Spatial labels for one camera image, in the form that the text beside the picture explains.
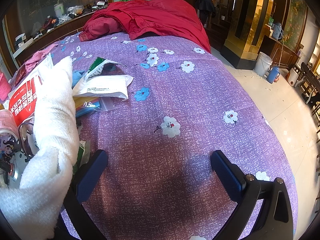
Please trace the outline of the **blue thermos flask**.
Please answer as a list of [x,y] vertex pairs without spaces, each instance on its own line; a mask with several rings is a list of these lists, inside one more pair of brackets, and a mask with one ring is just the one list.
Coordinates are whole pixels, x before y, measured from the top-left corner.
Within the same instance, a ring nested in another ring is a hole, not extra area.
[[269,72],[267,76],[267,81],[272,84],[274,83],[275,79],[279,76],[279,67],[273,66],[271,71]]

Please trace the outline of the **pink cloth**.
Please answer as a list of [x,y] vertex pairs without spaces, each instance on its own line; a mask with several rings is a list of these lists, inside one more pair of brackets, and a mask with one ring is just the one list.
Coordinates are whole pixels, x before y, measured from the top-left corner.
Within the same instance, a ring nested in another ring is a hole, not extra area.
[[43,50],[35,52],[33,56],[30,59],[28,59],[24,64],[26,73],[30,73],[38,64],[38,62],[41,61],[44,57],[46,57],[51,52],[51,50],[57,46],[58,44],[54,43]]

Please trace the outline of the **purple floral tablecloth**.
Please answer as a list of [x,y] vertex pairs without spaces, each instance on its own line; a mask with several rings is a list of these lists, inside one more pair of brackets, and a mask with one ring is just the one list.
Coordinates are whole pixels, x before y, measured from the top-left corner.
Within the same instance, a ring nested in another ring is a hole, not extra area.
[[82,42],[71,35],[52,51],[75,70],[98,57],[104,74],[132,76],[129,98],[81,118],[80,138],[105,150],[107,169],[84,207],[109,239],[212,239],[235,208],[210,166],[221,150],[243,172],[283,178],[298,218],[295,178],[264,115],[211,53],[175,36],[130,40],[126,33]]

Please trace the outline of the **wooden counter ledge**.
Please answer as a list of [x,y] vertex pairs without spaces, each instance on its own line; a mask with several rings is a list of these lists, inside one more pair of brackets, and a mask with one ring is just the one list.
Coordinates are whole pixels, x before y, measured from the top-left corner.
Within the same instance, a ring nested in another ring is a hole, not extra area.
[[74,35],[82,31],[85,23],[91,18],[93,14],[94,12],[90,12],[89,14],[74,18],[73,20],[63,23],[50,32],[33,40],[33,42],[31,42],[31,44],[28,45],[27,48],[25,48],[21,53],[17,55],[16,62],[18,66],[20,67],[22,64],[24,64],[24,62],[32,57],[32,55],[38,50],[42,50],[52,43],[63,40],[67,36]]

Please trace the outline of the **red white plastic bag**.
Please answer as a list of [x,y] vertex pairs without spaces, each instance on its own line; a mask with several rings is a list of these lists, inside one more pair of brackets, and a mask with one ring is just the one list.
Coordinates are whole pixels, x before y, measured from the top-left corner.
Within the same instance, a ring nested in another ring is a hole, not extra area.
[[48,71],[53,66],[52,56],[49,53],[15,89],[9,100],[9,111],[12,113],[17,126],[35,111],[37,95],[34,79],[39,79],[42,82],[48,77]]

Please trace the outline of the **green white snack packet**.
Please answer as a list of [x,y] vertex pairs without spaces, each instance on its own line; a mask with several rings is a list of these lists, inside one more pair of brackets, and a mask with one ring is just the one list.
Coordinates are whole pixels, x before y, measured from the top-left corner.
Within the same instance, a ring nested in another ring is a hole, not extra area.
[[125,67],[122,63],[97,57],[89,67],[88,71],[84,74],[84,80],[86,81],[92,77],[100,75],[103,72],[104,67],[108,64],[112,67],[117,65]]

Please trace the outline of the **white fluffy towel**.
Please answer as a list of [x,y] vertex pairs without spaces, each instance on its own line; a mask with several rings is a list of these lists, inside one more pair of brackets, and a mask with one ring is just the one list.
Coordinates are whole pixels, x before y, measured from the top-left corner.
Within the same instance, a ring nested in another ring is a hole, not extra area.
[[1,211],[20,239],[50,239],[77,161],[79,135],[67,56],[35,80],[34,134],[39,151],[17,189],[1,189]]

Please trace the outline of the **white tissue packet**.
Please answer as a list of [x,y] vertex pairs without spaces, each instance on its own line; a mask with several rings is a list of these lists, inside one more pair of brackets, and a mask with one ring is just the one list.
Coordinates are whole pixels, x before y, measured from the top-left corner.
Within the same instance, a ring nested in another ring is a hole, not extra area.
[[72,89],[75,97],[108,97],[127,100],[127,87],[133,81],[129,75],[99,75],[81,78]]

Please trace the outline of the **white plastic bucket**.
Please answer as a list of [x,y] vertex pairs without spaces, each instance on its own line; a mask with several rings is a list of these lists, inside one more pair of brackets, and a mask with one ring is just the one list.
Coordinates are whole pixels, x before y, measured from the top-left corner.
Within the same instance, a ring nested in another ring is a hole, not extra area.
[[259,75],[259,76],[264,76],[268,70],[270,70],[270,67],[272,65],[273,60],[263,53],[262,51],[259,53],[254,71]]

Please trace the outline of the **red jacket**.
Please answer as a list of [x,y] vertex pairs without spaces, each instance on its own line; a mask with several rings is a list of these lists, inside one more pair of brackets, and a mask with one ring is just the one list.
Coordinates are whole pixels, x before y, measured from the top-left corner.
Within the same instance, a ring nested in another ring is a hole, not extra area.
[[113,2],[97,10],[79,35],[81,42],[124,31],[134,40],[146,33],[177,36],[210,52],[208,36],[196,10],[184,0]]

